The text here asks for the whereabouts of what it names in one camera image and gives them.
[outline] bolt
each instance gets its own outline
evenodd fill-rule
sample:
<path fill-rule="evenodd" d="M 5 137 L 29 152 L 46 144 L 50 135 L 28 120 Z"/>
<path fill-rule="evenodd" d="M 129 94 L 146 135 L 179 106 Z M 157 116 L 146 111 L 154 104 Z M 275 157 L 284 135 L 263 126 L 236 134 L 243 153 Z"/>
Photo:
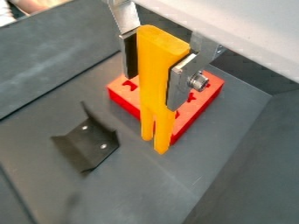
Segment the bolt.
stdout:
<path fill-rule="evenodd" d="M 209 83 L 209 79 L 199 71 L 189 79 L 189 87 L 201 92 Z"/>
<path fill-rule="evenodd" d="M 108 145 L 106 145 L 105 143 L 102 143 L 102 144 L 98 146 L 98 148 L 100 148 L 101 150 L 104 150 L 106 147 L 108 147 Z"/>

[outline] dark gray table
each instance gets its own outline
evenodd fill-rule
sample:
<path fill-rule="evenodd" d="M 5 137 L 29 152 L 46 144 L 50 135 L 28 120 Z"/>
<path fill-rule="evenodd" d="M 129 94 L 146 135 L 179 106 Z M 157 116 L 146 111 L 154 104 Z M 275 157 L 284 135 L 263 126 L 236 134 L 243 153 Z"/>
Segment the dark gray table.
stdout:
<path fill-rule="evenodd" d="M 271 98 L 209 66 L 225 80 L 223 91 L 160 156 L 140 138 L 137 120 L 108 99 L 120 65 L 117 54 L 0 122 L 0 162 L 42 224 L 181 223 Z M 80 101 L 117 129 L 121 143 L 86 178 L 50 140 L 85 119 Z"/>

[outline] yellow plastic part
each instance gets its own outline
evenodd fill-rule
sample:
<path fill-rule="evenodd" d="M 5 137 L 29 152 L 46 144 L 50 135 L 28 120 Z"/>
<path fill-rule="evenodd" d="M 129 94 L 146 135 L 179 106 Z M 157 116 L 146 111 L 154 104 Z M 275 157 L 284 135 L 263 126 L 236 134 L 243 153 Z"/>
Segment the yellow plastic part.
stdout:
<path fill-rule="evenodd" d="M 153 148 L 164 154 L 169 148 L 175 112 L 165 106 L 169 67 L 189 53 L 189 45 L 150 25 L 136 30 L 140 87 L 141 136 L 154 138 Z"/>

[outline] black metal bracket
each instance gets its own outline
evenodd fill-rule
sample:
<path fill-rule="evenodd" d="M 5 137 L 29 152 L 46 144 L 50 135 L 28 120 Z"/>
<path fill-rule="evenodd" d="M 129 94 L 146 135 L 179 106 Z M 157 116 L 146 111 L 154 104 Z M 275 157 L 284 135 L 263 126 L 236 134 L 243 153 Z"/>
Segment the black metal bracket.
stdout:
<path fill-rule="evenodd" d="M 73 167 L 86 174 L 92 172 L 118 147 L 117 132 L 96 118 L 81 103 L 88 119 L 65 135 L 53 136 L 61 154 Z"/>

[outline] red block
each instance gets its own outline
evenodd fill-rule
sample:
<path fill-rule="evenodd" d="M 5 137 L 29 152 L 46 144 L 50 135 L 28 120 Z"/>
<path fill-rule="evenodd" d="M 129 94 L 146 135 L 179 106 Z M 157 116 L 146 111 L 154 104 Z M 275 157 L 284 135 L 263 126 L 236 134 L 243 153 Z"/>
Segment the red block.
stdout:
<path fill-rule="evenodd" d="M 191 91 L 188 101 L 180 106 L 176 111 L 170 144 L 175 144 L 175 142 L 177 141 L 185 130 L 191 127 L 193 121 L 220 93 L 224 80 L 205 71 L 203 74 L 209 79 L 209 84 L 200 93 L 195 90 Z M 120 77 L 106 85 L 106 91 L 110 100 L 116 102 L 136 119 L 140 120 L 137 85 L 137 76 L 132 80 L 128 80 L 124 75 L 120 75 Z"/>

